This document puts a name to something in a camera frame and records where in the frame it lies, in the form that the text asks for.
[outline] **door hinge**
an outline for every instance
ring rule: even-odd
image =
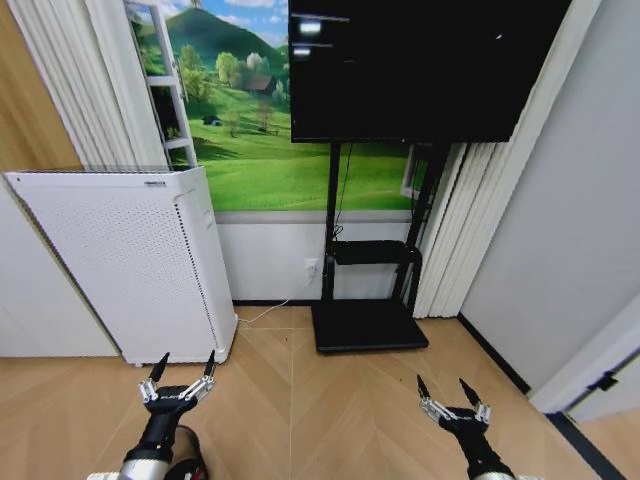
[[[604,372],[602,374],[602,377],[600,377],[600,379],[594,383],[593,385],[589,385],[587,388],[589,390],[595,390],[596,388],[599,388],[600,390],[602,390],[603,392],[606,392],[607,390],[609,390],[611,387],[613,387],[616,383],[618,383],[618,380],[616,380],[615,378],[613,378],[613,376],[616,374],[617,372],[614,372],[612,370],[609,370],[607,372]]]

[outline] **baseboard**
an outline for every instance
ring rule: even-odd
[[[289,307],[311,307],[320,300],[289,300],[287,306]],[[286,302],[286,300],[234,300],[233,305],[235,307],[273,307]]]
[[[462,324],[462,326],[471,334],[471,336],[480,344],[480,346],[484,349],[485,352],[493,359],[494,362],[500,367],[500,369],[505,373],[509,380],[513,382],[513,384],[520,390],[523,394],[527,394],[531,391],[531,387],[529,384],[522,378],[518,372],[514,370],[514,368],[509,365],[502,355],[498,353],[498,351],[493,348],[493,346],[487,341],[486,338],[482,336],[482,334],[476,330],[476,328],[467,320],[467,318],[460,312],[458,314],[458,321]]]
[[[625,480],[625,476],[582,434],[580,429],[564,413],[548,413],[546,417],[600,478],[604,480]]]

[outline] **mountain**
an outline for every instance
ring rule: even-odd
[[[278,74],[286,58],[256,34],[237,27],[199,8],[189,8],[167,20],[167,30],[173,51],[177,54],[184,45],[192,45],[203,63],[214,68],[221,52],[229,52],[239,60],[246,60],[256,52],[269,59],[272,73]]]

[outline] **white air purifier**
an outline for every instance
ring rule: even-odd
[[[237,317],[202,167],[5,175],[127,362],[226,360]]]

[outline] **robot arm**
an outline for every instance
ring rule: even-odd
[[[460,379],[460,384],[473,406],[469,408],[445,407],[433,400],[427,386],[418,375],[420,408],[440,427],[452,433],[469,462],[470,480],[514,480],[511,469],[500,460],[484,434],[489,428],[491,407],[480,401],[478,394]]]
[[[87,480],[164,479],[173,459],[172,447],[180,418],[213,389],[214,353],[211,352],[203,376],[191,385],[157,388],[169,353],[162,357],[151,370],[149,378],[139,384],[140,396],[150,417],[138,444],[127,452],[119,473],[94,473]],[[206,478],[206,474],[197,478]]]

